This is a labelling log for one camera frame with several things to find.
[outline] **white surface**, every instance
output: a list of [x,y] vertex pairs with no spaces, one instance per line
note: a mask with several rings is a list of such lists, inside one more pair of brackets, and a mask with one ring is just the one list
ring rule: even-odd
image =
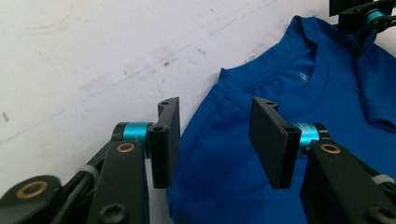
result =
[[[221,67],[272,47],[294,15],[335,23],[328,4],[1,1],[0,195],[35,175],[67,182],[118,122],[155,121],[166,98],[180,97],[184,130]],[[393,55],[395,35],[377,41]],[[165,191],[149,184],[151,223],[171,223]]]

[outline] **black cable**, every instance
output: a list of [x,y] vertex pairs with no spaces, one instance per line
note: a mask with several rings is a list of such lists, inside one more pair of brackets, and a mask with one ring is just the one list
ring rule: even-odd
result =
[[78,203],[79,198],[82,196],[82,193],[92,185],[92,176],[89,174],[85,174],[81,181],[77,184],[77,186],[70,193],[67,198],[64,206],[61,207],[59,212],[56,214],[55,218],[52,220],[51,224],[62,224],[65,222],[67,215],[74,208],[74,206]]

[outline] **shirt neckline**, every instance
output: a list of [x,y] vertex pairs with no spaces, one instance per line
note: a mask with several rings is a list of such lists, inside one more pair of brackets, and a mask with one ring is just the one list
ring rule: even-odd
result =
[[[225,93],[227,98],[244,110],[250,111],[252,95],[248,94],[247,91],[265,85],[268,81],[281,76],[282,72],[288,69],[291,63],[301,56],[299,52],[307,47],[307,41],[312,42],[317,48],[315,65],[309,83],[294,94],[271,96],[269,98],[269,100],[276,102],[278,105],[293,103],[292,110],[283,111],[282,116],[284,117],[299,116],[311,110],[316,106],[327,89],[329,73],[327,57],[318,37],[318,29],[320,27],[317,20],[317,18],[294,17],[279,43],[268,49],[260,57],[242,66],[232,69],[221,69],[217,86]],[[257,69],[257,67],[260,67],[261,60],[270,57],[273,50],[279,50],[281,47],[280,50],[282,50],[285,46],[290,50],[280,52],[284,60],[267,66],[265,73]],[[248,73],[248,79],[246,79],[244,73]]]

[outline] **blue fabric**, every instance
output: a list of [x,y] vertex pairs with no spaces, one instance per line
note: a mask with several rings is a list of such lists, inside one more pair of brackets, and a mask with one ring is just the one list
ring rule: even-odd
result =
[[295,17],[262,56],[221,69],[180,142],[168,190],[175,223],[305,223],[306,159],[291,189],[272,190],[248,140],[252,96],[277,102],[288,122],[323,123],[336,143],[396,177],[396,60],[374,40]]

